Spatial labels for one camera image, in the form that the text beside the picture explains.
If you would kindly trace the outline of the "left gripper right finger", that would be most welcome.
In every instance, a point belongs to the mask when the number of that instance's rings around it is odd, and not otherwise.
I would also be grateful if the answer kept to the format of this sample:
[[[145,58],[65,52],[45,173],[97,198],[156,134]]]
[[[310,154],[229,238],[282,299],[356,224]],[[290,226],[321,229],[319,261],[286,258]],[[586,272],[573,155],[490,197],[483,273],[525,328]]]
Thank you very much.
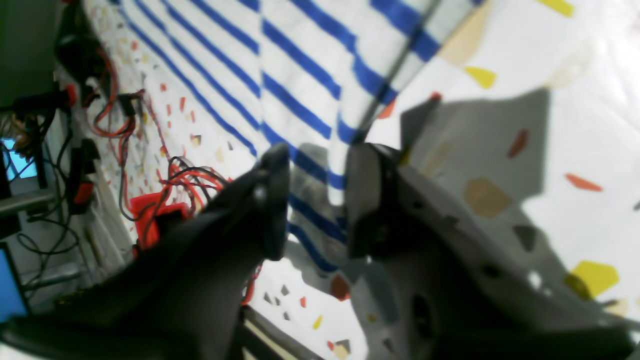
[[[362,143],[347,160],[348,255],[390,280],[401,342],[412,360],[630,360],[621,319],[537,290],[506,260],[439,215],[395,152]]]

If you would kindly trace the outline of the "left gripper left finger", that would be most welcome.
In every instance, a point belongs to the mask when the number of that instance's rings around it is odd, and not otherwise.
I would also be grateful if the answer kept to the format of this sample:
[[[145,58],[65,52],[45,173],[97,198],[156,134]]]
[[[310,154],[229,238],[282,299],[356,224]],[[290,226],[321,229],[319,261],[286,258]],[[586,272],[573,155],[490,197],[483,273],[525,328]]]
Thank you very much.
[[[280,143],[84,300],[11,320],[1,358],[225,360],[245,283],[284,253],[289,188]]]

